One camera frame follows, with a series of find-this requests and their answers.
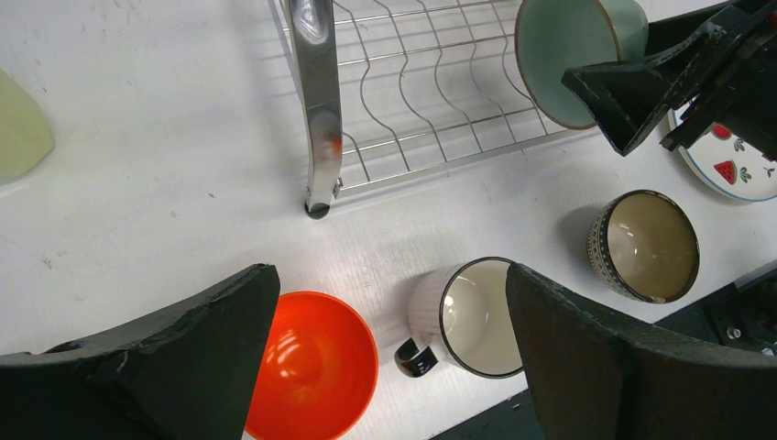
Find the beige bowl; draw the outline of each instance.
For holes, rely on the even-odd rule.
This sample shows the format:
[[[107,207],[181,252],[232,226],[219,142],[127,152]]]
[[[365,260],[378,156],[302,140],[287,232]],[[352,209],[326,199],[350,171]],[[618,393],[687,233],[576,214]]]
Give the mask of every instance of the beige bowl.
[[[677,203],[639,190],[607,205],[588,233],[588,259],[615,292],[647,303],[671,303],[699,272],[696,233]]]

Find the robotic claw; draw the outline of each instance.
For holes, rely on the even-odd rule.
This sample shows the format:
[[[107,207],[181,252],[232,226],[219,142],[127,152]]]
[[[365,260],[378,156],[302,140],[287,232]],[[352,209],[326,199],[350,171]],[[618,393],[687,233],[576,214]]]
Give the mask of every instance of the robotic claw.
[[[651,23],[644,58],[569,69],[562,83],[623,156],[693,101],[665,148],[689,149],[719,123],[777,160],[775,35],[777,0],[733,0]]]

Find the black mug handle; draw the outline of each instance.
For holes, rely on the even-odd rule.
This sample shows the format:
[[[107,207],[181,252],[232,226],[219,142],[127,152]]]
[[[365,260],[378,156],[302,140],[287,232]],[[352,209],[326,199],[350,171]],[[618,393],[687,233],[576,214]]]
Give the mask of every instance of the black mug handle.
[[[394,362],[397,363],[397,367],[405,376],[419,378],[437,365],[439,360],[432,352],[431,346],[427,346],[421,351],[415,341],[410,338],[397,348],[394,353]]]

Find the table surface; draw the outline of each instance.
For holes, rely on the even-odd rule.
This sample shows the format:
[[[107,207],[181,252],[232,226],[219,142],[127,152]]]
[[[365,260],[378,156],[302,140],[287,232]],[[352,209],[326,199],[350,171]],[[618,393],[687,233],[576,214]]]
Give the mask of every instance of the table surface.
[[[708,0],[642,0],[651,20]],[[487,255],[525,263],[648,322],[775,259],[773,203],[741,204],[658,145],[627,158],[601,136],[490,159],[302,211],[299,100],[268,4],[248,0],[12,0],[0,68],[49,116],[55,150],[0,186],[0,354],[42,352],[191,296],[256,262],[282,291],[329,292],[372,328],[380,379],[345,438],[423,439],[525,390],[449,365],[408,379],[392,361],[425,272]],[[650,188],[695,225],[698,280],[668,305],[634,302],[589,268],[585,234],[617,196]]]

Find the red bowl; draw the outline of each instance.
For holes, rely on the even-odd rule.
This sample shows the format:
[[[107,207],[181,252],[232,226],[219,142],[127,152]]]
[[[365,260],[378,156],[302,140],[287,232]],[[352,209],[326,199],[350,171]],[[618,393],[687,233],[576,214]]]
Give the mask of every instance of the red bowl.
[[[375,340],[354,309],[315,291],[281,295],[246,431],[260,440],[337,438],[377,384]]]

